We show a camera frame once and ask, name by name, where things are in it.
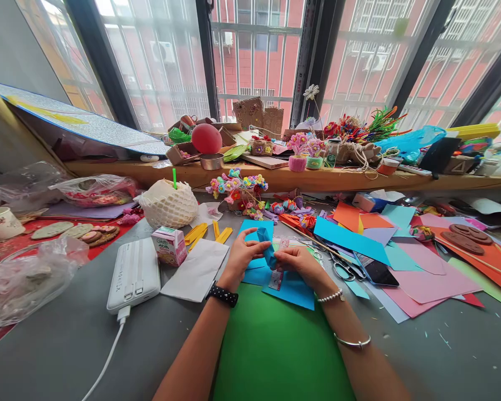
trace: white cable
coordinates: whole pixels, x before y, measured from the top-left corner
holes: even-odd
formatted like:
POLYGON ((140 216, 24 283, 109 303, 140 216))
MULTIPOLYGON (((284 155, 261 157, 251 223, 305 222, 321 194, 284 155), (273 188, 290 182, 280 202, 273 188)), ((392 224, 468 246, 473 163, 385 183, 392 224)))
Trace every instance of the white cable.
POLYGON ((100 375, 94 382, 93 386, 90 388, 89 392, 86 394, 86 396, 83 397, 83 400, 81 401, 86 401, 87 398, 93 393, 93 391, 96 389, 96 386, 98 386, 98 383, 100 383, 102 377, 105 374, 105 371, 107 370, 107 367, 109 366, 109 363, 111 362, 111 358, 113 357, 113 352, 115 351, 116 344, 118 343, 118 339, 120 338, 120 334, 122 334, 122 330, 124 328, 124 324, 126 323, 126 317, 129 316, 129 311, 131 307, 128 305, 125 308, 122 308, 118 311, 118 320, 120 323, 120 327, 118 328, 118 333, 116 334, 115 341, 113 342, 113 346, 111 347, 111 350, 109 351, 109 356, 107 357, 107 361, 105 361, 104 368, 101 370, 100 375))

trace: smartphone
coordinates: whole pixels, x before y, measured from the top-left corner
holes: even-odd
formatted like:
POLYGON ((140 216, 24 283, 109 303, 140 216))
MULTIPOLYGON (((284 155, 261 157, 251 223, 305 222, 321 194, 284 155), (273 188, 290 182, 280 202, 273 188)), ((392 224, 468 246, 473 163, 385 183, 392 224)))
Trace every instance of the smartphone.
POLYGON ((390 273, 387 265, 358 252, 354 252, 354 256, 356 256, 356 259, 360 263, 360 266, 362 266, 362 269, 369 278, 369 281, 373 284, 392 287, 399 286, 399 282, 395 279, 393 274, 390 273))

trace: wooden shelf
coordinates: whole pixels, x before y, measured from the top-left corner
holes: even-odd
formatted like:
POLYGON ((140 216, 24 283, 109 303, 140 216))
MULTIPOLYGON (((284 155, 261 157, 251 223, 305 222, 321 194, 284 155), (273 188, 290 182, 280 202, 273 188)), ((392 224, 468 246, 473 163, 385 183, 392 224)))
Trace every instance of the wooden shelf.
MULTIPOLYGON (((118 161, 113 163, 93 163, 90 160, 78 160, 65 163, 73 173, 80 177, 96 174, 116 174, 135 178, 144 188, 149 188, 157 180, 166 178, 172 180, 172 166, 162 169, 152 167, 154 163, 118 161)), ((443 175, 440 179, 397 171, 389 177, 380 175, 377 179, 369 180, 361 173, 324 170, 306 170, 294 173, 287 167, 267 170, 256 165, 245 163, 227 164, 224 169, 207 171, 199 163, 176 167, 178 181, 187 182, 193 189, 205 188, 212 178, 223 172, 228 174, 231 168, 241 168, 241 175, 262 174, 269 184, 268 192, 287 192, 300 188, 308 192, 337 192, 342 190, 372 191, 384 188, 387 190, 455 190, 500 188, 501 178, 477 177, 475 175, 443 175)))

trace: bangle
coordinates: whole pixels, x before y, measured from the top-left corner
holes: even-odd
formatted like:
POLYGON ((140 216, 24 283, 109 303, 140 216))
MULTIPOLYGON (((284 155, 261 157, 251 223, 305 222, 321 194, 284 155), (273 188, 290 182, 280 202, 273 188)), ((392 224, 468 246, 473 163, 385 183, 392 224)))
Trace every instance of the bangle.
POLYGON ((348 341, 344 341, 341 338, 339 338, 335 333, 334 333, 334 338, 338 343, 341 343, 343 345, 348 345, 351 347, 359 347, 361 350, 363 350, 364 345, 367 345, 371 342, 371 336, 369 336, 369 338, 367 340, 365 340, 364 342, 359 341, 357 343, 349 343, 348 341))
POLYGON ((339 299, 341 299, 342 301, 345 300, 345 297, 343 296, 343 290, 340 288, 338 292, 336 292, 335 294, 333 295, 330 295, 328 297, 325 297, 325 298, 321 298, 321 299, 317 299, 317 302, 327 302, 327 301, 332 301, 334 298, 337 298, 339 297, 339 299))

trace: hand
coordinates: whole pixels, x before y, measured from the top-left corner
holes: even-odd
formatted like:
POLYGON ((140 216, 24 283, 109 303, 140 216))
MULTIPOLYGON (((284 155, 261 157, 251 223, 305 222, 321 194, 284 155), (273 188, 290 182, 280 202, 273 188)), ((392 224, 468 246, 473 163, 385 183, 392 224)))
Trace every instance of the hand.
POLYGON ((277 271, 296 271, 320 298, 338 291, 338 286, 305 247, 283 248, 274 256, 277 271))
POLYGON ((232 244, 228 262, 219 278, 217 285, 230 292, 237 291, 241 280, 245 277, 245 270, 253 259, 263 258, 263 251, 271 246, 270 241, 245 241, 248 234, 256 232, 257 228, 252 227, 239 234, 232 244))

